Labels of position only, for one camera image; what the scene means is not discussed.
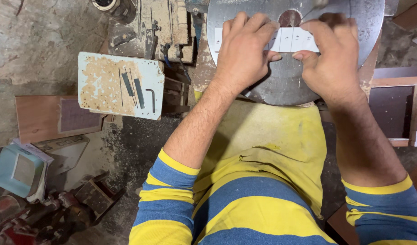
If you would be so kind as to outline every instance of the person's left hand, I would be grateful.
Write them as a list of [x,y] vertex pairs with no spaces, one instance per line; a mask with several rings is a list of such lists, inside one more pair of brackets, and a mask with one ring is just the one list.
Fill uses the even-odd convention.
[[281,59],[278,52],[263,51],[277,29],[279,23],[262,13],[249,18],[245,12],[239,12],[233,20],[224,22],[212,83],[237,96],[263,78],[269,71],[268,62]]

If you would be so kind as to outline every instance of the white board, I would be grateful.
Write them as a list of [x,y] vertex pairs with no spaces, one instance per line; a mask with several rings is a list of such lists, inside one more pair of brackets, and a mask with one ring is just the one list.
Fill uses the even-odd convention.
[[[120,74],[125,71],[131,74],[130,81],[139,79],[145,108],[141,108],[141,98],[136,92],[135,96],[129,96],[119,71]],[[154,91],[154,113],[152,93],[146,89]],[[131,90],[136,91],[134,83]],[[78,55],[78,101],[81,108],[159,120],[163,91],[164,73],[160,61],[87,52]]]

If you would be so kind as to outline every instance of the dirt floor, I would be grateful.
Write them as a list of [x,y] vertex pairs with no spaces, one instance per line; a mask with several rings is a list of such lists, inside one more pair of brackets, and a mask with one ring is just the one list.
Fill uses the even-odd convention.
[[[377,68],[417,65],[417,45],[411,42],[417,29],[404,31],[386,19]],[[70,187],[83,175],[109,171],[107,183],[115,191],[125,188],[124,196],[104,215],[99,225],[73,235],[68,244],[128,243],[128,235],[137,214],[139,197],[136,192],[146,179],[149,168],[182,116],[162,116],[160,121],[132,117],[117,118],[105,124],[103,130],[87,135],[91,142],[78,166],[61,176],[56,188]],[[322,173],[322,215],[328,218],[344,202],[345,191],[336,165],[336,132],[334,125],[324,122],[327,156]],[[417,166],[417,147],[397,147],[397,155],[410,171]]]

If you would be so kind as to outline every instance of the hand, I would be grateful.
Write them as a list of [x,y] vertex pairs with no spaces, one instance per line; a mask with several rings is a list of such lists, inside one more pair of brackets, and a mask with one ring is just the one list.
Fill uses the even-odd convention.
[[358,80],[358,28],[354,19],[332,14],[338,23],[310,20],[301,28],[313,34],[320,56],[311,51],[298,51],[293,58],[304,63],[302,77],[311,90],[328,105],[364,96]]
[[269,70],[268,62],[281,59],[278,52],[263,51],[278,28],[279,23],[262,13],[249,18],[245,12],[239,12],[233,20],[224,22],[217,70],[211,84],[237,96],[263,78]]

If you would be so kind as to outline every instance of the round metal plate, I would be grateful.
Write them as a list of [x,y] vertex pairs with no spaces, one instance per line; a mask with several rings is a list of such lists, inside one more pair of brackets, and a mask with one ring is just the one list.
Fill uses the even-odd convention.
[[[313,8],[313,0],[210,0],[207,13],[207,38],[211,56],[217,64],[215,50],[215,28],[233,19],[237,12],[245,11],[249,16],[257,12],[267,13],[271,20],[278,20],[286,10],[297,10],[305,15]],[[321,10],[313,10],[305,18],[318,18],[323,13],[346,13],[358,24],[360,53],[359,67],[364,63],[379,36],[384,18],[385,0],[330,0]],[[319,96],[311,91],[302,79],[302,62],[292,58],[292,53],[282,53],[282,60],[271,62],[269,73],[242,94],[259,103],[269,105],[300,105]]]

